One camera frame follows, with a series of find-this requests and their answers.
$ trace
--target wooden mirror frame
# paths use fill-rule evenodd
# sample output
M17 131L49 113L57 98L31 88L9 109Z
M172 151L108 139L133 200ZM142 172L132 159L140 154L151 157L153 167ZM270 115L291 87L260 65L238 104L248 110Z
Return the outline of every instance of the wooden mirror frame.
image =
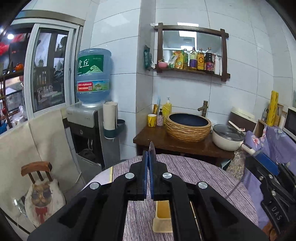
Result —
M230 74L227 73L227 45L226 39L229 38L229 34L225 32L224 29L214 30L209 28L200 28L200 27L192 27L192 26L180 26L180 25L163 25L163 23L158 23L158 26L154 27L155 31L158 31L158 40L157 40L157 63L159 60L163 59L163 31L170 30L170 31L192 31L204 34L211 34L221 37L221 44L222 44L222 75L211 74L207 72L201 72L196 70L190 69L161 69L156 64L155 69L157 73L161 73L163 70L177 70L189 73L196 73L196 74L204 74L215 76L221 78L222 81L226 82L227 79L230 79Z

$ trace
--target silver bolt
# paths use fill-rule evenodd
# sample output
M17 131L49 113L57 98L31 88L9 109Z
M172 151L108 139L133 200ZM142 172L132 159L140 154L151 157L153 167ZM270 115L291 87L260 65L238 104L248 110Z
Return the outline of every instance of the silver bolt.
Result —
M132 172L128 172L125 177L127 179L132 179L134 176L135 176L135 174L133 174Z
M171 177L172 177L172 174L169 173L169 172L165 172L165 173L163 174L163 178L165 178L165 179L170 179Z
M201 188L201 189L206 189L207 184L205 182L200 182L200 183L198 183L198 187Z
M100 184L96 182L93 182L89 185L90 189L93 189L93 190L97 189L99 186Z

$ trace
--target microwave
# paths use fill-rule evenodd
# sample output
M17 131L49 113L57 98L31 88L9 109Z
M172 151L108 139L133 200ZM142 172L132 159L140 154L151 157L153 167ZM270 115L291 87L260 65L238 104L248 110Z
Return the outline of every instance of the microwave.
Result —
M296 108L288 108L283 131L296 141Z

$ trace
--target woven sink basin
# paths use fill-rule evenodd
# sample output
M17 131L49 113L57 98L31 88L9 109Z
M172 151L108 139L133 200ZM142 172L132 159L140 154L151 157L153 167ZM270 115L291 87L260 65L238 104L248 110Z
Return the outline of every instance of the woven sink basin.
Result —
M199 115L172 113L166 120L167 132L181 141L203 140L211 130L211 121Z

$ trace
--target red bow tie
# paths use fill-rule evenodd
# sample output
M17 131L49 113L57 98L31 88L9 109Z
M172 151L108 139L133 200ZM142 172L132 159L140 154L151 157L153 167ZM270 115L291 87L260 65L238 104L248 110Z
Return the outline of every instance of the red bow tie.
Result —
M47 207L35 207L37 217L40 216L40 223L44 223L44 216L47 213Z

